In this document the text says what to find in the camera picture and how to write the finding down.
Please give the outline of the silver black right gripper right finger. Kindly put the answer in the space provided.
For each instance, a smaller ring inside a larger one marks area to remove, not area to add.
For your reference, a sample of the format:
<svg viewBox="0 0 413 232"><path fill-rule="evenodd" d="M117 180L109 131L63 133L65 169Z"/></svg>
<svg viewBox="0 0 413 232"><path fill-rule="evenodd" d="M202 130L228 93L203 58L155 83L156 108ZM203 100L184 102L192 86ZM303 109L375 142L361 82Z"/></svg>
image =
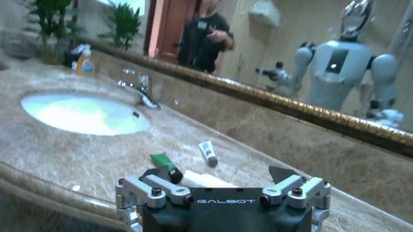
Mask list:
<svg viewBox="0 0 413 232"><path fill-rule="evenodd" d="M321 229L330 216L331 185L319 177L306 178L294 170L268 166L274 185L262 189L260 205L264 208L286 203L292 209L311 208L311 228Z"/></svg>

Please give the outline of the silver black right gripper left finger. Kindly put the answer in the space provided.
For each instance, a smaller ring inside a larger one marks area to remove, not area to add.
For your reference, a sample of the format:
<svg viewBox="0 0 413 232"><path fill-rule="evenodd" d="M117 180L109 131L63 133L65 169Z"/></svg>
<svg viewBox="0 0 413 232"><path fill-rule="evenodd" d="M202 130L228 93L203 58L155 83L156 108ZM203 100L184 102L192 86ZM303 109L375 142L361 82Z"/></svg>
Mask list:
<svg viewBox="0 0 413 232"><path fill-rule="evenodd" d="M188 208L194 196L187 187L175 185L153 174L120 178L115 185L115 204L117 218L125 231L141 232L144 208L160 210L167 203Z"/></svg>

